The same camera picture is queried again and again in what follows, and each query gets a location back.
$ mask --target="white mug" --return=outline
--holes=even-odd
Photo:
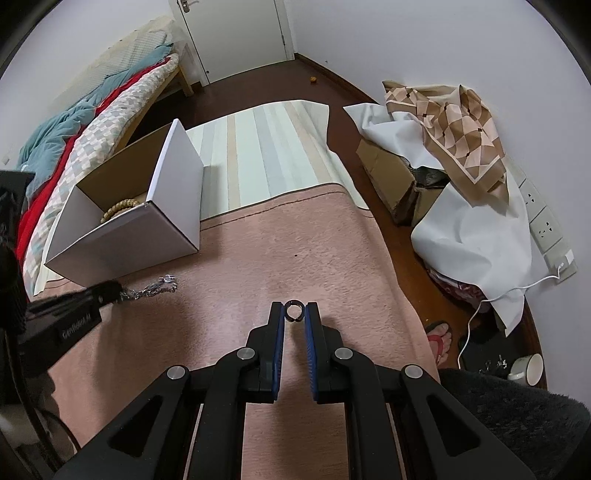
[[[544,372],[544,360],[539,353],[522,356],[515,360],[511,366],[511,373],[507,377],[521,385],[533,387],[542,378]]]

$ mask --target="striped rug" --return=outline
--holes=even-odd
[[[326,183],[367,205],[326,144],[329,107],[305,100],[268,103],[187,131],[205,170],[201,219]]]

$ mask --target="small black ring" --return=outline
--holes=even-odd
[[[298,318],[293,318],[290,317],[289,313],[287,313],[287,309],[289,307],[293,307],[294,305],[298,306],[299,308],[301,308],[301,312]],[[304,311],[305,311],[306,307],[304,307],[304,304],[302,302],[300,302],[299,300],[290,300],[285,304],[285,319],[288,322],[301,322],[304,319]]]

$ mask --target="wall socket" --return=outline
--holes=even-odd
[[[525,179],[519,187],[521,196],[525,200],[525,209],[527,210],[527,218],[531,222],[538,216],[538,214],[546,206],[538,190],[534,187],[528,179]]]
[[[562,238],[560,225],[558,225],[556,218],[552,215],[552,211],[547,206],[530,223],[530,230],[543,254],[550,250]]]
[[[519,185],[519,191],[525,202],[531,235],[544,255],[548,270],[552,274],[556,274],[556,264],[571,251],[570,245],[563,238],[562,229],[552,211],[546,205],[531,180],[526,178],[523,170],[508,157],[503,159],[503,163],[513,175],[517,185]],[[577,264],[573,261],[568,267],[560,271],[560,280],[558,282],[566,280],[576,271]]]
[[[548,265],[548,269],[554,272],[556,264],[560,261],[561,258],[564,257],[564,253],[571,250],[570,245],[566,242],[564,238],[561,238],[556,242],[556,244],[551,247],[545,254],[544,260],[546,260],[546,264]],[[575,274],[577,271],[577,264],[573,261],[570,265],[566,268],[560,270],[560,280],[563,281],[569,278],[571,275]]]

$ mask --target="brown patterned cloth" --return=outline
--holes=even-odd
[[[501,139],[491,113],[474,90],[462,85],[383,84],[388,112],[409,112],[417,117],[426,133],[425,148],[471,205],[485,203],[487,194],[509,202]]]

